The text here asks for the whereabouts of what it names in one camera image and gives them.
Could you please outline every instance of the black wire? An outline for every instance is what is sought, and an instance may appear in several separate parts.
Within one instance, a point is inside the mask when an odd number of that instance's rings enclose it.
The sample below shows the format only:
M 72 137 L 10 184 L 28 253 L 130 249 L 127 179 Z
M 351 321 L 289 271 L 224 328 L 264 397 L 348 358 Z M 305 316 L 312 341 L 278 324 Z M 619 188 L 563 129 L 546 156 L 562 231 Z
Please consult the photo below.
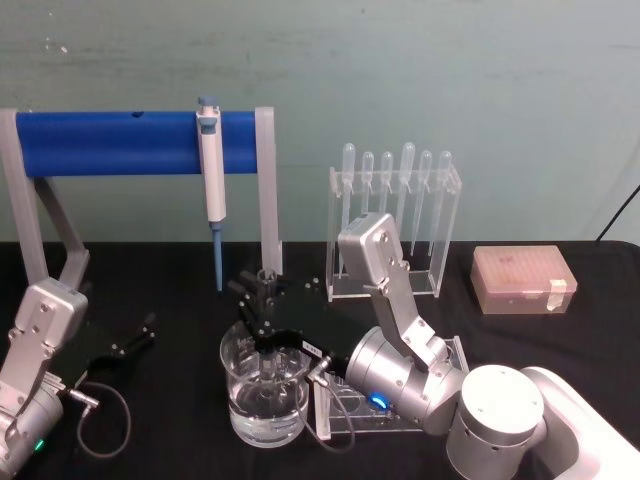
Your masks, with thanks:
M 616 214 L 613 216 L 613 218 L 609 221 L 609 223 L 607 224 L 606 227 L 604 227 L 604 230 L 602 230 L 602 232 L 600 233 L 600 235 L 598 235 L 598 238 L 596 238 L 596 242 L 599 242 L 600 240 L 602 240 L 602 237 L 604 237 L 606 235 L 606 233 L 609 231 L 609 229 L 611 228 L 611 225 L 614 224 L 614 222 L 618 219 L 618 217 L 620 216 L 620 214 L 622 213 L 622 211 L 627 208 L 627 205 L 629 205 L 629 203 L 631 202 L 631 200 L 633 200 L 633 197 L 635 197 L 638 192 L 640 192 L 640 185 L 638 185 L 636 187 L 636 189 L 633 191 L 633 193 L 631 195 L 629 195 L 629 198 L 627 198 L 625 200 L 625 202 L 622 204 L 622 206 L 618 209 L 618 211 L 616 212 Z

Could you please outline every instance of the teal wall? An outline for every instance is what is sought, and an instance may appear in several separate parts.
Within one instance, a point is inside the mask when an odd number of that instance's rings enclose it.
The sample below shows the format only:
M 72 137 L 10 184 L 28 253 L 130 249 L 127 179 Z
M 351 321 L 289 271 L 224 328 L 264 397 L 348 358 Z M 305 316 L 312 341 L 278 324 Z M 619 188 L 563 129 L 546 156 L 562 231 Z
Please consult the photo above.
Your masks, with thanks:
M 640 183 L 638 18 L 637 0 L 2 0 L 0 105 L 272 105 L 285 240 L 325 239 L 345 142 L 407 140 L 456 156 L 456 239 L 593 238 Z M 58 183 L 87 240 L 209 238 L 200 178 Z M 255 189 L 227 177 L 226 239 L 257 239 Z M 640 244 L 640 198 L 609 238 Z

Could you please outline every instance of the glass beaker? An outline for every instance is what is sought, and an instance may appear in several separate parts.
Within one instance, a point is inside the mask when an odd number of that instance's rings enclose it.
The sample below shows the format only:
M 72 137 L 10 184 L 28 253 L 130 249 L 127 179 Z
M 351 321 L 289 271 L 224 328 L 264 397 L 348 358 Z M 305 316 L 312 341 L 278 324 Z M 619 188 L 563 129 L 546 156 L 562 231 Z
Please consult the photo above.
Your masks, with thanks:
M 293 348 L 260 353 L 238 322 L 222 338 L 220 359 L 227 371 L 231 426 L 238 436 L 261 448 L 295 439 L 304 429 L 309 409 L 309 386 L 304 380 L 309 357 Z

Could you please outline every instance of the pipette tip box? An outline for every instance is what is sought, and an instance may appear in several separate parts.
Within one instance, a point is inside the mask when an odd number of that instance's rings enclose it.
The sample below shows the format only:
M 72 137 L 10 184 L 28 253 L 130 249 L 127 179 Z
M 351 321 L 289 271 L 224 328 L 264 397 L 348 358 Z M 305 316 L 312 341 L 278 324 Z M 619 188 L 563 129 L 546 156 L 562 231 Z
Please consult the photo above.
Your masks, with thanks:
M 471 282 L 484 314 L 564 313 L 578 288 L 555 245 L 476 247 Z

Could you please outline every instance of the box lid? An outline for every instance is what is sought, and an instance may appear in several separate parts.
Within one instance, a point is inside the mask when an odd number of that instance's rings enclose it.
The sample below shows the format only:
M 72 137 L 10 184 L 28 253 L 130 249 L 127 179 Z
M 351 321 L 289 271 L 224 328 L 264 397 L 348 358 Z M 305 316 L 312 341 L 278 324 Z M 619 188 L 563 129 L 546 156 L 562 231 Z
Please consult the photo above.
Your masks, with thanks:
M 555 245 L 476 247 L 473 259 L 490 294 L 551 292 L 564 283 L 574 293 L 578 285 Z

